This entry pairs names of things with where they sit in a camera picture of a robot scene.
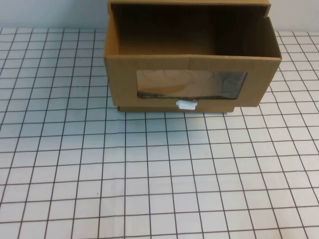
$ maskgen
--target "grid paper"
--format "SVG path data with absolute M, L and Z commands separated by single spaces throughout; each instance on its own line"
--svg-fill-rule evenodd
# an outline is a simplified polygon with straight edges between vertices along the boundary
M 0 28 L 0 239 L 317 239 L 319 33 L 257 108 L 120 113 L 105 32 Z

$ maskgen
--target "white wall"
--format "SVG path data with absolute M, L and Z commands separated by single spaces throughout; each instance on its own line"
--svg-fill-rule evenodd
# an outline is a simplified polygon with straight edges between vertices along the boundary
M 270 0 L 276 30 L 319 32 L 319 0 Z
M 276 30 L 319 32 L 319 0 L 270 0 Z M 105 28 L 107 0 L 0 0 L 0 26 Z

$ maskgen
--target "clear plastic window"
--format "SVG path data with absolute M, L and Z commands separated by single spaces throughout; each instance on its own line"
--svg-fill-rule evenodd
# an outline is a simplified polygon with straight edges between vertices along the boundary
M 247 72 L 196 70 L 138 70 L 139 98 L 238 98 Z

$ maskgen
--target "white tab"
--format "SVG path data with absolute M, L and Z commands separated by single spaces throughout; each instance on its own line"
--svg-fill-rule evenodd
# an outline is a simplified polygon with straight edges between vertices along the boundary
M 176 105 L 180 110 L 190 110 L 193 111 L 196 109 L 197 102 L 191 102 L 191 101 L 177 101 Z

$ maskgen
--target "open cardboard box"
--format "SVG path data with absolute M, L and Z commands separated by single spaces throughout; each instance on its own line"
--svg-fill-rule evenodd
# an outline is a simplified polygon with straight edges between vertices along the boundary
M 105 64 L 121 111 L 255 107 L 281 54 L 268 0 L 110 0 Z

